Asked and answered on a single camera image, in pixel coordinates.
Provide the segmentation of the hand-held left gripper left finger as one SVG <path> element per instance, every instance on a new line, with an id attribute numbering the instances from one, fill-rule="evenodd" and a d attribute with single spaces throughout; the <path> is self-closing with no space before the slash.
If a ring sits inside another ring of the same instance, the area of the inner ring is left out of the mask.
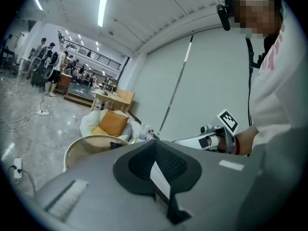
<path id="1" fill-rule="evenodd" d="M 65 224 L 83 231 L 162 231 L 173 226 L 152 196 L 132 194 L 113 174 L 114 163 L 142 143 L 92 155 L 50 180 L 35 200 L 46 209 L 71 182 L 84 187 Z"/>

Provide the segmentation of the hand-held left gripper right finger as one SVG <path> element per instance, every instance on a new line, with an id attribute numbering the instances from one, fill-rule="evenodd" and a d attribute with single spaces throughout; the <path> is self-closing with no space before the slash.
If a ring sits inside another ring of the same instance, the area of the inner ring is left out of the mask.
<path id="1" fill-rule="evenodd" d="M 259 145 L 249 157 L 201 152 L 159 141 L 199 160 L 202 173 L 186 192 L 170 196 L 159 231 L 293 231 L 304 222 L 305 130 Z"/>

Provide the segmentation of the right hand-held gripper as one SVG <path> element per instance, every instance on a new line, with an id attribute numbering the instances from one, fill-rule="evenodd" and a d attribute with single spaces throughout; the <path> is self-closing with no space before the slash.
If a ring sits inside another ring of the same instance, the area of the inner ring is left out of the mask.
<path id="1" fill-rule="evenodd" d="M 217 150 L 218 149 L 218 137 L 223 137 L 226 143 L 226 150 L 224 153 L 231 154 L 235 147 L 235 133 L 239 127 L 238 122 L 231 115 L 231 113 L 224 109 L 211 123 L 201 127 L 201 135 L 186 138 L 182 140 L 175 140 L 173 143 L 183 145 L 194 149 L 204 150 Z"/>

